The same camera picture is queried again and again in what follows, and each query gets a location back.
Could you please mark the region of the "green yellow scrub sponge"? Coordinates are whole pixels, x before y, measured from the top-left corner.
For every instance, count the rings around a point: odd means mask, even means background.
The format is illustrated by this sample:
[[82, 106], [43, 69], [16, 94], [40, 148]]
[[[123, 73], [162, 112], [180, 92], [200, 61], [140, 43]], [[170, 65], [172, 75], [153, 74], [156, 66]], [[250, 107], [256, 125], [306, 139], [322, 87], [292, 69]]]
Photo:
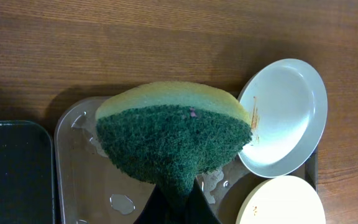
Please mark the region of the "green yellow scrub sponge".
[[106, 100], [96, 134], [111, 162], [160, 188], [184, 209], [197, 175], [231, 162], [250, 143], [248, 112], [228, 92], [192, 82], [153, 82]]

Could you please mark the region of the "white plate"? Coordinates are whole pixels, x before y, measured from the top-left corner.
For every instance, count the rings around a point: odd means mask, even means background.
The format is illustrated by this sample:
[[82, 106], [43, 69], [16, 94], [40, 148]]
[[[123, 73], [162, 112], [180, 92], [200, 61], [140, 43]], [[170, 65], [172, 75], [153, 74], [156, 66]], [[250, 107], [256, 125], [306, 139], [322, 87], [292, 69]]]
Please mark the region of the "white plate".
[[325, 224], [323, 204], [307, 181], [284, 175], [263, 181], [246, 197], [236, 224]]
[[310, 64], [294, 58], [271, 63], [246, 83], [238, 100], [250, 114], [252, 140], [239, 153], [249, 171], [287, 175], [312, 155], [326, 125], [328, 97]]

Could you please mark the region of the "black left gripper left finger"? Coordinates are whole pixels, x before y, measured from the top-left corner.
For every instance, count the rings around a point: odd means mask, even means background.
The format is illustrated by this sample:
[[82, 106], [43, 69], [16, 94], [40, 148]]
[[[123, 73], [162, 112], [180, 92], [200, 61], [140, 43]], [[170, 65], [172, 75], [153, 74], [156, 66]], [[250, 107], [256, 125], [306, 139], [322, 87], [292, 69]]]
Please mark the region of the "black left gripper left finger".
[[169, 221], [169, 211], [169, 203], [160, 188], [156, 186], [134, 224], [166, 224]]

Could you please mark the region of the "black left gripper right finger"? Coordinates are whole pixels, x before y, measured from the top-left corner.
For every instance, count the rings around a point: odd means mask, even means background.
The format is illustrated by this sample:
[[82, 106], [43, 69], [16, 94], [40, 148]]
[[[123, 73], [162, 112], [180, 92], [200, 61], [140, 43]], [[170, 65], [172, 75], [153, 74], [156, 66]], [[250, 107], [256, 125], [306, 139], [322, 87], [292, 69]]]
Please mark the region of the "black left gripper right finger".
[[217, 216], [210, 209], [198, 181], [193, 182], [193, 189], [189, 194], [185, 207], [186, 224], [221, 224]]

